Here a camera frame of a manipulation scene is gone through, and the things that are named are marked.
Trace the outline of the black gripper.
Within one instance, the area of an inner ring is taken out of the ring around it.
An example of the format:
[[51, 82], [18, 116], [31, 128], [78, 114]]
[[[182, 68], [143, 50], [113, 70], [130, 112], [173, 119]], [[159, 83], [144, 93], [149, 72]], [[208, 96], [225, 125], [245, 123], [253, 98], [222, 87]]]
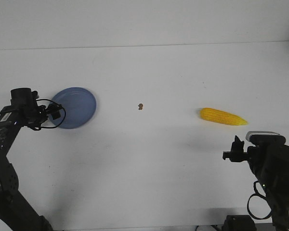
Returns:
[[231, 151], [223, 152], [223, 160], [228, 159], [231, 162], [243, 162], [248, 161], [250, 156], [244, 152], [244, 141], [242, 141], [237, 135], [234, 137], [234, 141], [231, 145]]
[[38, 105], [35, 103], [36, 114], [34, 115], [33, 122], [36, 124], [42, 124], [50, 117], [52, 120], [59, 119], [61, 117], [60, 110], [63, 109], [62, 105], [57, 103], [50, 103], [48, 106]]

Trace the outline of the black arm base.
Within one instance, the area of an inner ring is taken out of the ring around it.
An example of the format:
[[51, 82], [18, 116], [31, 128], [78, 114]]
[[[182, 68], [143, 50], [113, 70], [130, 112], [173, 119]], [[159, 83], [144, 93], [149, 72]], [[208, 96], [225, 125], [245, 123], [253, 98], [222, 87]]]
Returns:
[[222, 231], [256, 231], [256, 225], [249, 215], [227, 215]]

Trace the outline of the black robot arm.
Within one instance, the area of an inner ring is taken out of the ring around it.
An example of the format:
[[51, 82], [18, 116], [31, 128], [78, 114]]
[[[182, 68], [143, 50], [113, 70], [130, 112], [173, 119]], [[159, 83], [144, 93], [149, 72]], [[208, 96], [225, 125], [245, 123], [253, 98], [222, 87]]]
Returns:
[[253, 196], [264, 199], [271, 211], [271, 218], [278, 231], [289, 231], [289, 146], [286, 138], [275, 132], [250, 131], [246, 140], [252, 143], [244, 151], [244, 142], [235, 136], [231, 150], [223, 153], [223, 159], [231, 162], [247, 161], [260, 184], [264, 195], [254, 186]]
[[60, 118], [63, 106], [51, 101], [38, 105], [38, 92], [30, 88], [11, 90], [11, 103], [0, 111], [0, 220], [13, 231], [51, 231], [49, 221], [40, 216], [19, 192], [18, 175], [7, 154], [22, 127], [40, 131], [51, 116]]

